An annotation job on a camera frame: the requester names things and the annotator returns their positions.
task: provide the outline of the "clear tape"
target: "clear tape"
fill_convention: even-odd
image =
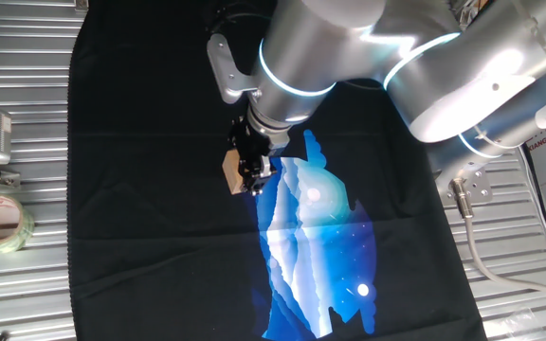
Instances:
[[[546,331],[528,307],[522,307],[501,322],[507,341],[546,341]]]
[[[0,253],[14,252],[25,246],[35,228],[32,215],[16,199],[4,194],[0,194],[0,224],[18,224],[9,236],[0,239]]]

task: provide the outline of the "robotic arm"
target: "robotic arm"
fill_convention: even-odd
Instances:
[[[225,169],[232,191],[257,195],[276,171],[269,158],[288,144],[287,131],[308,120],[338,81],[381,82],[416,138],[459,135],[462,149],[480,156],[462,133],[546,76],[546,1],[497,1],[462,32],[444,0],[280,0],[252,75],[237,70],[224,36],[212,35],[208,53],[223,100],[247,92]],[[542,116],[520,116],[534,123],[511,137],[513,147],[546,125]],[[495,125],[503,135],[514,127]],[[499,144],[485,138],[494,129],[478,130],[473,138]],[[448,169],[438,162],[435,171],[439,165]],[[463,170],[441,170],[449,178],[441,187]]]

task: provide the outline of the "metal clamp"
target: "metal clamp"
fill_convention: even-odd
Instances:
[[[450,186],[452,187],[452,192],[454,192],[454,199],[463,219],[473,218],[473,207],[471,207],[470,196],[464,187],[464,179],[454,179],[450,183]]]
[[[224,35],[217,33],[209,38],[208,57],[225,103],[233,104],[245,91],[257,89],[252,77],[237,69]]]
[[[483,168],[477,170],[463,170],[459,176],[463,179],[464,190],[471,204],[485,204],[493,199],[492,188]],[[456,205],[455,188],[453,183],[448,184],[447,192],[440,193],[444,206]]]

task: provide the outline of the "metal table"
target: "metal table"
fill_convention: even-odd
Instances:
[[[35,236],[0,255],[0,332],[13,341],[74,340],[66,269],[66,86],[84,12],[73,0],[0,0],[0,107],[12,113],[12,161],[22,173],[14,196],[33,213]],[[546,232],[518,153],[487,168],[494,202],[476,206],[476,236],[499,274],[546,284]],[[502,320],[530,307],[546,332],[546,295],[486,280],[469,262],[458,211],[446,213],[491,340]]]

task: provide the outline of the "cable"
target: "cable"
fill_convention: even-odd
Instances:
[[[246,7],[249,7],[251,9],[254,9],[254,10],[259,10],[259,8],[257,8],[254,4],[250,4],[250,3],[246,2],[246,1],[237,1],[237,2],[234,2],[234,3],[231,3],[231,4],[223,5],[222,10],[229,9],[229,8],[232,8],[232,7],[240,7],[240,6],[246,6]]]
[[[494,274],[485,266],[485,264],[483,264],[483,261],[480,258],[480,254],[478,253],[478,249],[475,245],[475,236],[473,232],[473,214],[471,210],[471,204],[469,203],[468,195],[465,195],[466,191],[464,190],[462,180],[454,180],[452,187],[454,188],[454,192],[456,194],[455,197],[458,200],[459,210],[461,211],[463,219],[464,219],[464,225],[466,227],[466,238],[469,243],[469,251],[471,252],[471,256],[473,257],[473,262],[475,263],[475,266],[477,266],[477,268],[480,269],[482,274],[496,281],[497,283],[511,285],[511,286],[522,288],[522,289],[536,290],[536,291],[546,293],[546,285],[533,283],[533,282],[525,281],[525,280],[502,278]]]
[[[212,29],[209,31],[210,33],[216,33],[218,32],[218,30],[226,23],[233,23],[235,24],[235,22],[233,21],[234,19],[238,19],[238,18],[247,18],[247,17],[252,17],[252,18],[261,18],[261,19],[265,19],[265,20],[271,20],[271,17],[269,16],[266,16],[266,15],[262,15],[262,14],[259,14],[259,13],[250,13],[250,12],[246,12],[246,13],[234,13],[234,14],[230,14],[226,17],[223,17],[221,18],[218,23],[216,23],[216,25],[214,25],[212,27]]]
[[[352,81],[344,81],[343,83],[345,83],[347,85],[350,85],[350,86],[353,86],[354,88],[357,88],[357,89],[360,89],[360,90],[377,91],[377,90],[382,90],[383,89],[382,86],[360,85],[360,84],[356,84],[356,83],[354,83]]]

